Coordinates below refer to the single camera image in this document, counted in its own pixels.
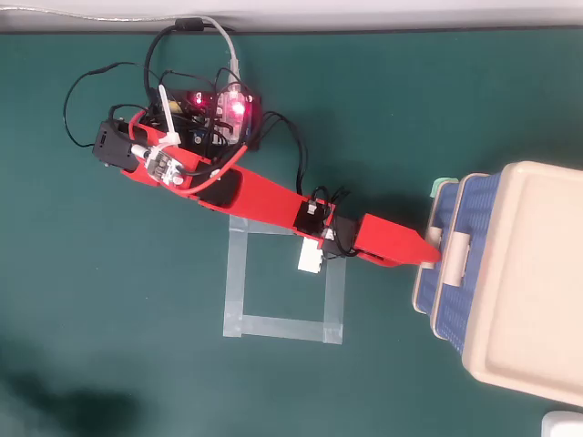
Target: black connector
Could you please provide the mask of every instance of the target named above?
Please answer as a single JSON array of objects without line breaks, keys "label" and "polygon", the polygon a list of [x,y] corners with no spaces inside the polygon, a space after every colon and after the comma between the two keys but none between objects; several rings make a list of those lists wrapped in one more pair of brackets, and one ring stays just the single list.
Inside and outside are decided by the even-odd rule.
[{"label": "black connector", "polygon": [[204,30],[202,18],[178,18],[174,25],[181,32],[201,32]]},{"label": "black connector", "polygon": [[110,124],[109,121],[104,121],[99,126],[99,132],[93,146],[93,155],[110,166],[123,168],[129,172],[136,171],[139,162],[131,153],[131,141],[129,138],[128,140],[124,139],[124,135],[127,133],[127,123],[114,120]]}]

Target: beige lid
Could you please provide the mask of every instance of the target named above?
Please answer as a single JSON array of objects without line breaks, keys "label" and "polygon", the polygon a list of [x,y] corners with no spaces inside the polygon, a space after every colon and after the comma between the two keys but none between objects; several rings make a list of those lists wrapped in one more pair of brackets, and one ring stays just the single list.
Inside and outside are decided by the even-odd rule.
[{"label": "beige lid", "polygon": [[506,166],[463,354],[480,381],[583,405],[583,172]]}]

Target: white object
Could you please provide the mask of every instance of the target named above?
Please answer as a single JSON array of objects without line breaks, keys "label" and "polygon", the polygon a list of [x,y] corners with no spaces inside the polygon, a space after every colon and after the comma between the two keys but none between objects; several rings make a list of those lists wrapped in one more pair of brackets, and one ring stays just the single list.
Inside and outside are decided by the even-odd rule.
[{"label": "white object", "polygon": [[317,239],[303,238],[298,270],[308,271],[310,273],[320,272],[323,253],[321,249],[318,249],[318,243]]},{"label": "white object", "polygon": [[465,274],[467,254],[470,250],[470,236],[462,232],[451,233],[449,258],[443,264],[444,284],[459,287]]},{"label": "white object", "polygon": [[583,406],[583,171],[505,167],[467,323],[478,380]]},{"label": "white object", "polygon": [[170,104],[168,102],[168,96],[166,95],[166,88],[160,84],[158,86],[158,91],[160,93],[160,100],[162,101],[162,109],[164,109],[166,126],[168,126],[168,132],[166,133],[166,136],[161,138],[159,143],[163,147],[177,146],[180,144],[180,136],[174,129],[174,120],[172,120],[172,112],[170,111]]},{"label": "white object", "polygon": [[543,418],[542,437],[583,437],[583,414],[549,412]]}]

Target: wire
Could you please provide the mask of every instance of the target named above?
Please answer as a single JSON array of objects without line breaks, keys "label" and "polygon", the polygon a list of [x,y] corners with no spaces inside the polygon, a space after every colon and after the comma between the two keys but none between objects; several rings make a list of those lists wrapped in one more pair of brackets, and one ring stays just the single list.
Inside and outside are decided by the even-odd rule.
[{"label": "wire", "polygon": [[67,91],[66,96],[65,96],[65,102],[63,103],[63,123],[65,124],[66,134],[71,139],[71,141],[73,141],[79,147],[91,147],[95,143],[86,143],[86,144],[79,143],[73,137],[73,134],[71,134],[71,131],[69,129],[69,124],[68,124],[68,122],[66,120],[66,109],[67,109],[67,106],[68,106],[68,103],[69,103],[69,98],[71,97],[71,93],[73,93],[73,90],[75,89],[75,87],[77,86],[77,84],[79,82],[81,82],[81,80],[83,80],[85,77],[94,76],[94,75],[101,75],[103,73],[106,73],[109,70],[112,70],[112,69],[116,68],[117,66],[140,66],[140,67],[144,68],[144,70],[146,71],[147,74],[151,74],[155,78],[158,78],[158,76],[156,76],[152,71],[150,71],[145,66],[143,66],[141,64],[138,64],[137,62],[128,62],[128,61],[114,62],[113,64],[109,64],[108,66],[102,66],[101,68],[97,68],[95,70],[87,71],[86,73],[84,73],[80,77],[78,77],[77,80],[73,83],[73,85],[69,88],[69,90]]},{"label": "wire", "polygon": [[20,12],[34,12],[34,13],[47,14],[47,15],[61,15],[61,16],[68,16],[70,18],[76,18],[79,20],[102,21],[102,22],[107,22],[107,23],[157,23],[157,22],[176,20],[178,18],[202,18],[202,19],[208,19],[210,23],[211,23],[210,20],[213,20],[212,18],[205,16],[205,15],[191,15],[191,14],[139,16],[139,17],[95,16],[95,15],[77,14],[75,12],[68,12],[68,11],[59,11],[57,9],[47,9],[44,7],[21,6],[21,5],[2,5],[2,6],[0,6],[0,12],[4,12],[4,11],[20,11]]},{"label": "wire", "polygon": [[247,146],[245,145],[241,146],[239,150],[237,150],[235,155],[233,155],[232,158],[229,159],[229,161],[216,174],[212,175],[210,178],[205,180],[200,185],[197,185],[196,187],[189,189],[170,188],[170,190],[181,195],[191,195],[196,194],[199,191],[202,191],[204,188],[209,187],[210,185],[214,184],[217,180],[219,180],[222,177],[222,175],[224,175],[232,166],[234,166],[237,163],[237,161],[245,154],[246,151]]},{"label": "wire", "polygon": [[357,256],[361,251],[358,249],[353,248],[353,241],[351,242],[350,248],[345,249],[343,244],[340,242],[338,238],[338,225],[336,218],[338,217],[337,210],[340,204],[344,201],[344,199],[350,194],[350,191],[344,187],[340,187],[336,190],[336,192],[331,197],[331,202],[335,203],[336,207],[334,208],[334,213],[332,215],[332,234],[334,236],[334,241],[336,241],[336,247],[338,251],[347,258]]},{"label": "wire", "polygon": [[[240,80],[239,79],[239,76],[240,76],[239,75],[239,60],[237,59],[237,54],[235,52],[235,46],[233,45],[233,42],[230,40],[230,36],[229,36],[229,34],[227,34],[225,29],[215,19],[210,18],[209,16],[194,15],[194,16],[191,16],[190,18],[199,18],[203,22],[207,21],[208,23],[213,25],[219,31],[219,33],[223,36],[223,38],[225,38],[225,41],[227,42],[227,46],[229,47],[229,51],[230,51],[230,71],[234,70],[234,71],[231,71],[232,75],[237,77],[238,80]],[[156,49],[156,46],[158,45],[160,40],[164,36],[167,36],[176,30],[184,30],[182,27],[180,27],[178,25],[178,21],[174,25],[170,25],[170,26],[162,29],[154,37],[154,39],[152,40],[152,42],[148,48],[148,52],[146,53],[146,61],[144,62],[144,65],[147,68],[149,68],[149,64],[151,62],[152,55],[154,54],[154,50]],[[156,100],[156,95],[149,86],[149,76],[146,73],[144,73],[144,87],[146,89],[146,94],[148,95],[150,104],[153,105],[154,101]]]},{"label": "wire", "polygon": [[206,83],[214,91],[214,85],[206,77],[197,76],[197,75],[188,75],[186,73],[180,73],[179,71],[174,71],[174,70],[164,70],[164,72],[160,75],[160,84],[164,85],[163,80],[164,80],[164,77],[166,77],[167,75],[191,77],[193,79],[197,79],[201,82]]},{"label": "wire", "polygon": [[[171,25],[169,27],[166,27],[166,28],[160,30],[158,32],[158,34],[156,36],[154,36],[154,39],[152,40],[152,42],[150,43],[150,45],[148,47],[148,52],[146,53],[146,60],[144,61],[144,66],[147,69],[149,69],[149,64],[150,64],[150,61],[152,60],[152,55],[154,54],[154,49],[158,45],[160,39],[162,39],[166,35],[171,34],[173,31],[175,31],[177,29],[178,29],[177,25]],[[151,105],[154,105],[155,101],[156,101],[156,91],[154,89],[152,89],[149,85],[149,74],[148,74],[147,69],[144,69],[144,89],[146,90],[146,96],[148,96],[149,103]]]},{"label": "wire", "polygon": [[132,142],[132,143],[138,144],[138,145],[140,145],[142,147],[149,147],[149,144],[148,144],[148,141],[147,140],[146,141],[140,141],[140,140],[137,140],[136,138],[132,138],[133,137],[133,127],[132,127],[132,131],[131,131],[132,133],[131,134],[129,134],[129,127],[128,127],[128,136],[129,136],[129,139],[128,139],[128,137],[125,137],[121,132],[119,132],[118,129],[116,129],[114,115],[116,114],[116,111],[118,109],[122,108],[122,107],[137,107],[137,108],[139,108],[139,109],[142,110],[141,112],[144,112],[144,111],[147,111],[148,110],[145,107],[141,107],[140,105],[134,105],[132,103],[122,103],[122,104],[119,104],[119,105],[112,106],[109,109],[109,114],[107,115],[107,122],[109,123],[109,126],[111,127],[111,131],[114,133],[114,135],[116,137],[118,137],[118,138],[120,138],[120,139],[122,139],[124,141]]},{"label": "wire", "polygon": [[282,114],[280,114],[278,112],[274,112],[274,111],[265,112],[263,114],[263,117],[264,117],[264,119],[262,121],[263,125],[266,125],[267,122],[273,117],[275,117],[277,119],[274,123],[272,123],[269,126],[269,128],[267,130],[265,130],[265,131],[261,130],[258,141],[261,141],[281,121],[287,126],[288,130],[291,133],[291,136],[293,137],[296,145],[298,146],[299,162],[298,162],[298,171],[296,173],[296,179],[295,179],[295,187],[296,187],[296,192],[300,196],[302,196],[303,177],[305,175],[306,168],[308,167],[308,148],[303,144],[297,126],[294,125],[287,117],[283,116]]}]

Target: clear tape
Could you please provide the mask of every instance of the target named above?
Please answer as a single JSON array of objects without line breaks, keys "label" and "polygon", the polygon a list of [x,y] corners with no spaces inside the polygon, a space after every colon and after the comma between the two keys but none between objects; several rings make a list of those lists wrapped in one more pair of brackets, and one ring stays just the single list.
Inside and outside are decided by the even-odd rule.
[{"label": "clear tape", "polygon": [[324,300],[324,343],[343,343],[344,287],[346,258],[326,261],[326,289]]},{"label": "clear tape", "polygon": [[326,263],[323,322],[243,314],[249,234],[293,235],[289,229],[230,216],[223,335],[242,334],[342,344],[346,259]]}]

